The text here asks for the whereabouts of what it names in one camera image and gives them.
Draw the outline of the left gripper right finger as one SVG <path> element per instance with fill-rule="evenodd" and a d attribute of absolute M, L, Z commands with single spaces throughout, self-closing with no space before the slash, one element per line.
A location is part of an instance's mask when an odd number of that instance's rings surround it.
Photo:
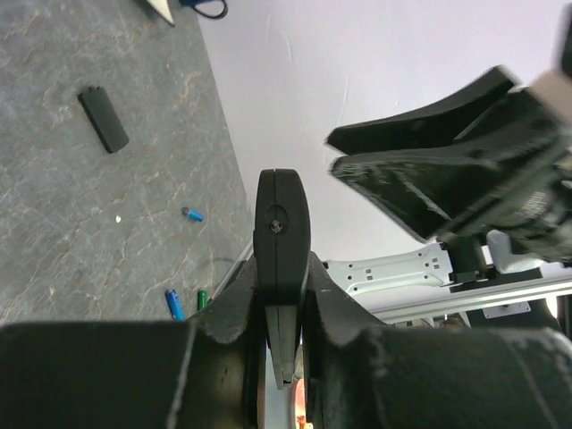
<path fill-rule="evenodd" d="M 395 329 L 309 258 L 307 420 L 316 428 L 568 428 L 571 343 L 543 329 Z"/>

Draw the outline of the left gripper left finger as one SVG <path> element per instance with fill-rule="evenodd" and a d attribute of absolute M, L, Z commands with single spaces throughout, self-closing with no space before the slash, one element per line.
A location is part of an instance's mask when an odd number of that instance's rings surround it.
<path fill-rule="evenodd" d="M 257 272 L 184 322 L 37 322 L 1 329 L 4 428 L 256 428 Z"/>

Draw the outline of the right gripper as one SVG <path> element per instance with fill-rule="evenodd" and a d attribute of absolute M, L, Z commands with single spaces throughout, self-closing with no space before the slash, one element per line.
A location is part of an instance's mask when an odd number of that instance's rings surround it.
<path fill-rule="evenodd" d="M 541 259 L 568 262 L 571 121 L 565 112 L 523 89 L 488 111 L 466 137 L 470 148 L 443 148 L 516 85 L 495 66 L 430 105 L 340 126 L 326 144 L 353 156 L 336 159 L 331 174 L 420 242 L 496 230 Z"/>

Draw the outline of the black remote battery cover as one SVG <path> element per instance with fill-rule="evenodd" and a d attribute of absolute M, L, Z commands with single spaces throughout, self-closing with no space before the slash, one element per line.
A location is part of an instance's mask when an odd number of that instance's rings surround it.
<path fill-rule="evenodd" d="M 120 151 L 129 143 L 129 137 L 103 87 L 87 87 L 78 99 L 108 154 Z"/>

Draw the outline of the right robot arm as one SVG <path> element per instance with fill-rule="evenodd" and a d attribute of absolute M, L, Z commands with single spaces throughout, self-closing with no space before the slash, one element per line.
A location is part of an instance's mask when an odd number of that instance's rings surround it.
<path fill-rule="evenodd" d="M 328 264 L 349 294 L 491 283 L 571 262 L 571 75 L 519 87 L 500 67 L 416 110 L 341 126 L 332 176 L 421 243 Z"/>

